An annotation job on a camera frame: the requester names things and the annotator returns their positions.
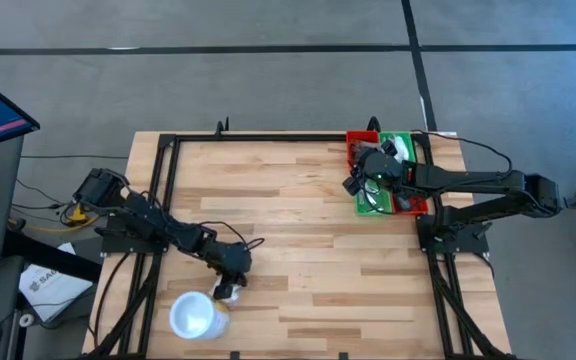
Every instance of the wooden table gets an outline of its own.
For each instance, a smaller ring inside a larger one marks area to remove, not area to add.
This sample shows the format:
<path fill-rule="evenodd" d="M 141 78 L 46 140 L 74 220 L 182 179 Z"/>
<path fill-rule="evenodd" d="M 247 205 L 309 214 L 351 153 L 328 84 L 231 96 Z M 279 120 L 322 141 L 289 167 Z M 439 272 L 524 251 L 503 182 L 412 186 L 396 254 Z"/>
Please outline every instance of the wooden table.
<path fill-rule="evenodd" d="M 134 190 L 148 188 L 159 134 L 135 135 L 126 169 Z M 431 140 L 436 165 L 464 169 L 457 142 Z M 225 358 L 230 351 L 242 358 L 337 358 L 339 352 L 351 358 L 443 358 L 413 217 L 357 216 L 341 186 L 347 175 L 342 142 L 183 143 L 171 214 L 185 222 L 226 221 L 248 239 L 262 236 L 266 242 L 253 250 L 249 286 L 232 308 L 230 329 L 216 340 L 184 341 L 168 324 L 175 299 L 189 290 L 207 291 L 215 274 L 177 251 L 164 255 L 148 358 Z M 164 181 L 162 176 L 159 198 Z M 446 205 L 472 203 L 470 195 L 443 198 Z M 220 241 L 236 241 L 227 229 L 216 229 Z M 105 259 L 99 289 L 120 257 Z M 111 284 L 100 339 L 125 308 L 134 258 Z M 493 344 L 510 351 L 490 270 L 471 255 L 459 255 L 457 267 L 467 310 Z M 141 323 L 141 313 L 135 319 Z M 132 351 L 139 326 L 133 328 Z M 84 351 L 92 348 L 88 334 Z"/>

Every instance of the floor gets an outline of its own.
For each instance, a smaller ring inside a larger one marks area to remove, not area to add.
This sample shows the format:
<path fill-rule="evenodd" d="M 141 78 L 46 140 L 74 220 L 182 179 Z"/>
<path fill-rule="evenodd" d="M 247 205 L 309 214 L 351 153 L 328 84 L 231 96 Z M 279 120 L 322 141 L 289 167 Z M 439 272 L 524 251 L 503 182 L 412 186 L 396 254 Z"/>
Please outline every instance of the floor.
<path fill-rule="evenodd" d="M 402 6 L 408 3 L 413 42 L 422 49 L 473 51 L 424 51 L 416 62 L 404 51 L 179 54 L 185 46 L 408 45 Z M 526 44 L 562 46 L 473 47 Z M 0 91 L 42 125 L 26 136 L 24 155 L 127 156 L 135 131 L 209 130 L 226 116 L 235 130 L 361 129 L 377 116 L 385 129 L 436 125 L 490 144 L 517 169 L 550 177 L 570 194 L 576 191 L 575 44 L 572 0 L 0 0 Z M 128 47 L 159 54 L 69 55 Z M 38 49 L 38 55 L 2 50 L 11 48 Z M 419 60 L 428 92 L 418 87 Z M 503 165 L 482 149 L 463 149 L 469 169 Z M 125 165 L 24 159 L 19 179 L 65 200 L 91 167 L 123 171 Z M 46 203 L 23 188 L 15 202 Z M 94 236 L 32 235 L 82 248 Z M 548 220 L 496 221 L 489 242 L 515 354 L 576 358 L 576 210 Z M 94 256 L 94 244 L 88 247 L 82 251 Z M 84 313 L 86 306 L 78 304 Z M 77 355 L 85 323 L 31 328 L 25 358 Z"/>

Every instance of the black floor stripe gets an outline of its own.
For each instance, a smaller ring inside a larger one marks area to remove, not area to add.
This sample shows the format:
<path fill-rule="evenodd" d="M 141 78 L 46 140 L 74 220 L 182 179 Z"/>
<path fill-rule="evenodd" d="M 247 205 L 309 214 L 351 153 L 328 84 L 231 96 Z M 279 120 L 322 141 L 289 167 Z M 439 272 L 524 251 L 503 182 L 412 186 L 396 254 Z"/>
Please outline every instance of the black floor stripe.
<path fill-rule="evenodd" d="M 244 45 L 137 48 L 0 49 L 0 55 L 158 55 L 158 54 L 274 54 L 410 51 L 408 45 Z"/>
<path fill-rule="evenodd" d="M 410 0 L 401 0 L 401 6 L 404 10 L 404 18 L 406 20 L 406 30 L 408 31 L 410 51 L 412 53 L 412 63 L 415 67 L 415 76 L 417 77 L 417 87 L 419 88 L 419 95 L 423 100 L 422 106 L 424 116 L 426 118 L 426 129 L 428 131 L 437 131 L 435 112 L 432 109 L 432 100 L 430 99 L 428 79 L 426 78 L 424 61 L 421 57 L 421 48 L 419 46 L 419 40 L 417 39 L 417 28 L 415 27 L 415 19 L 412 15 Z"/>
<path fill-rule="evenodd" d="M 539 52 L 576 51 L 576 44 L 421 45 L 422 52 Z"/>

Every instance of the green container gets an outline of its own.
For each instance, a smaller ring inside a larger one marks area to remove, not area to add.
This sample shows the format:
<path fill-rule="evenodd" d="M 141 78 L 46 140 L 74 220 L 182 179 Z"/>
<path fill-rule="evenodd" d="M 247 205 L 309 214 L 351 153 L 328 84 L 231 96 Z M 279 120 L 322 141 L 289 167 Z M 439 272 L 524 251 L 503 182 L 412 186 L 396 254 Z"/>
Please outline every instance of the green container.
<path fill-rule="evenodd" d="M 391 139 L 394 141 L 395 136 L 400 136 L 406 147 L 408 148 L 409 153 L 409 161 L 417 161 L 415 157 L 415 148 L 412 143 L 412 138 L 410 137 L 410 133 L 408 132 L 397 132 L 397 131 L 385 131 L 379 133 L 379 143 L 383 143 L 384 141 Z M 377 186 L 371 180 L 366 182 L 366 188 L 368 191 L 377 189 Z M 388 191 L 382 190 L 377 192 L 376 194 L 369 194 L 372 200 L 375 202 L 374 207 L 381 209 L 384 212 L 393 212 L 393 203 L 392 203 L 392 196 Z M 374 211 L 370 204 L 367 203 L 369 201 L 366 199 L 364 192 L 360 191 L 359 194 L 355 195 L 355 211 L 357 211 L 357 215 L 360 216 L 378 216 L 378 215 L 386 215 Z"/>

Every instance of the yellow cable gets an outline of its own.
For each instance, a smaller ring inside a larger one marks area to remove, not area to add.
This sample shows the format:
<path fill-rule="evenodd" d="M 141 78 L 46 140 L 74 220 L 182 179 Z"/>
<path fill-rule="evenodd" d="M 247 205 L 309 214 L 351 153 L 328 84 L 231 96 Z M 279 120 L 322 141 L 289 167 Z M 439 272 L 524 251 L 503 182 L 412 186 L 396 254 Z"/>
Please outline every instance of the yellow cable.
<path fill-rule="evenodd" d="M 51 233 L 68 233 L 68 232 L 73 232 L 73 231 L 77 231 L 80 229 L 85 228 L 86 226 L 94 223 L 95 221 L 97 221 L 97 219 L 99 219 L 99 216 L 95 216 L 94 218 L 86 221 L 85 223 L 75 226 L 75 227 L 71 227 L 68 229 L 50 229 L 50 228 L 42 228 L 42 227 L 38 227 L 38 226 L 32 226 L 32 225 L 26 225 L 25 227 L 27 227 L 28 229 L 33 229 L 33 230 L 37 230 L 37 231 L 43 231 L 43 232 L 51 232 Z M 13 219 L 8 219 L 9 223 L 12 224 L 16 224 L 17 221 L 13 220 Z"/>

